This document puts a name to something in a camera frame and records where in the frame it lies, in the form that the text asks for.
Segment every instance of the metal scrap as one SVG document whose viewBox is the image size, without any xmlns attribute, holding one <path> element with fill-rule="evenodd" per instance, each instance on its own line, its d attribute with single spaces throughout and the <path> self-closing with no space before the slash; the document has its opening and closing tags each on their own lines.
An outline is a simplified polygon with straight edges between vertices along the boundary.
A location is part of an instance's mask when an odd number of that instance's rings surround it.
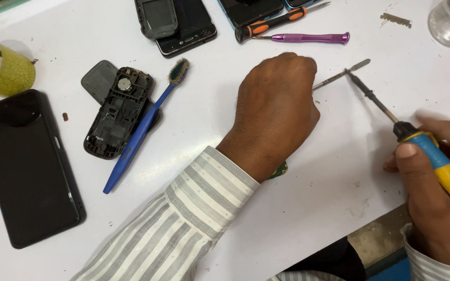
<svg viewBox="0 0 450 281">
<path fill-rule="evenodd" d="M 383 13 L 383 15 L 379 16 L 379 18 L 381 18 L 382 20 L 385 20 L 385 21 L 390 21 L 390 22 L 395 22 L 395 23 L 398 23 L 398 24 L 405 25 L 408 28 L 412 27 L 410 20 L 406 20 L 406 19 L 398 17 L 398 16 L 392 16 L 392 15 L 387 14 L 385 12 Z"/>
</svg>

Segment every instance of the yellow-green container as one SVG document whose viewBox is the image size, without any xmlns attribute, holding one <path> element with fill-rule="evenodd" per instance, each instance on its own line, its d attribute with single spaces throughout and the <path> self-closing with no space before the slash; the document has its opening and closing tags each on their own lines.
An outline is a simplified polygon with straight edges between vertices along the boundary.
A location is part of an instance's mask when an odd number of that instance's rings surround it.
<svg viewBox="0 0 450 281">
<path fill-rule="evenodd" d="M 35 77 L 34 64 L 28 58 L 0 44 L 0 95 L 29 90 Z"/>
</svg>

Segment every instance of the smartphone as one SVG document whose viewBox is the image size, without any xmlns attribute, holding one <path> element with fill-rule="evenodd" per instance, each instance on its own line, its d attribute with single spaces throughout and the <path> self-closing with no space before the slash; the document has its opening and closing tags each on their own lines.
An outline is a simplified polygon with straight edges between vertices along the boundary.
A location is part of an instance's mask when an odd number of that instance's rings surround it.
<svg viewBox="0 0 450 281">
<path fill-rule="evenodd" d="M 47 97 L 36 90 L 0 101 L 0 208 L 17 249 L 86 218 Z"/>
<path fill-rule="evenodd" d="M 173 0 L 173 3 L 178 31 L 173 36 L 156 40 L 161 54 L 166 58 L 216 38 L 216 27 L 201 0 Z"/>
<path fill-rule="evenodd" d="M 283 0 L 284 6 L 287 10 L 293 10 L 299 7 L 308 7 L 321 0 Z"/>
<path fill-rule="evenodd" d="M 284 5 L 281 0 L 218 0 L 234 28 L 278 15 Z"/>
<path fill-rule="evenodd" d="M 173 0 L 134 0 L 141 33 L 148 39 L 173 35 L 178 29 Z"/>
</svg>

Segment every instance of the striped shirt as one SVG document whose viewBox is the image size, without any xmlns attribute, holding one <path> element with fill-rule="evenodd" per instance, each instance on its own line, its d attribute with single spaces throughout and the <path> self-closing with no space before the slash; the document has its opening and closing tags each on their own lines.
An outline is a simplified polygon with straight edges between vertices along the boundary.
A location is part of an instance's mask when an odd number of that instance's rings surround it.
<svg viewBox="0 0 450 281">
<path fill-rule="evenodd" d="M 165 192 L 117 233 L 72 281 L 192 281 L 259 183 L 208 146 Z M 450 280 L 442 265 L 406 246 L 414 280 Z M 343 281 L 318 271 L 281 272 L 268 281 Z"/>
</svg>

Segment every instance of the human hand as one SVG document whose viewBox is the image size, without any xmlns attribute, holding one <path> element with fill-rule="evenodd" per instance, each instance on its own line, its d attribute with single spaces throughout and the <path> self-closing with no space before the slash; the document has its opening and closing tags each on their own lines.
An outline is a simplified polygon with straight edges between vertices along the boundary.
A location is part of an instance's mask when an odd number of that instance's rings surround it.
<svg viewBox="0 0 450 281">
<path fill-rule="evenodd" d="M 447 141 L 440 142 L 441 150 L 450 158 L 450 121 L 418 119 L 423 130 Z M 384 170 L 400 171 L 409 192 L 407 206 L 414 225 L 411 246 L 450 265 L 450 196 L 438 182 L 427 155 L 415 144 L 400 144 Z"/>
<path fill-rule="evenodd" d="M 312 99 L 316 62 L 295 53 L 262 61 L 242 81 L 234 126 L 216 147 L 256 181 L 263 182 L 316 126 Z"/>
</svg>

